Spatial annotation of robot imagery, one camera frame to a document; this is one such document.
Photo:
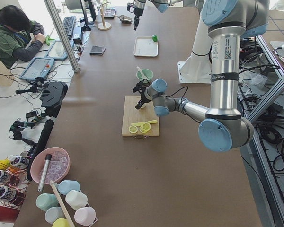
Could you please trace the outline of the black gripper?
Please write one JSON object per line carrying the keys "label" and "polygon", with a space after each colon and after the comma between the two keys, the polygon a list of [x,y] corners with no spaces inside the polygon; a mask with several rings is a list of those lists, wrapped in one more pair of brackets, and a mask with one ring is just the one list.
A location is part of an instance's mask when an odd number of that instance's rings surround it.
{"label": "black gripper", "polygon": [[137,27],[139,25],[139,17],[143,15],[143,11],[145,8],[145,1],[134,1],[134,30],[137,30]]}
{"label": "black gripper", "polygon": [[144,103],[152,101],[152,97],[148,94],[146,87],[141,88],[139,93],[141,95],[141,99],[135,105],[135,109],[142,109],[144,108]]}

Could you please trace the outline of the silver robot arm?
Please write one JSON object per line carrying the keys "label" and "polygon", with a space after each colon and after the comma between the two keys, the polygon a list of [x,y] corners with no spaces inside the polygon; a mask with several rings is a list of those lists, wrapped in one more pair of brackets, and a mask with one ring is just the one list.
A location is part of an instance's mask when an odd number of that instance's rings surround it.
{"label": "silver robot arm", "polygon": [[[127,3],[128,11],[133,8],[134,31],[136,31],[138,28],[140,17],[143,15],[146,2],[147,0],[134,0],[133,3]],[[175,3],[181,2],[181,0],[150,0],[149,2],[151,2],[159,12],[164,13],[168,9],[168,7],[173,6]]]}
{"label": "silver robot arm", "polygon": [[240,40],[262,35],[268,26],[267,0],[206,0],[190,57],[178,73],[183,83],[210,83],[210,107],[165,94],[167,83],[156,79],[137,84],[141,95],[136,109],[152,102],[157,116],[178,111],[199,123],[201,142],[211,151],[225,152],[253,137],[250,121],[237,109]]}

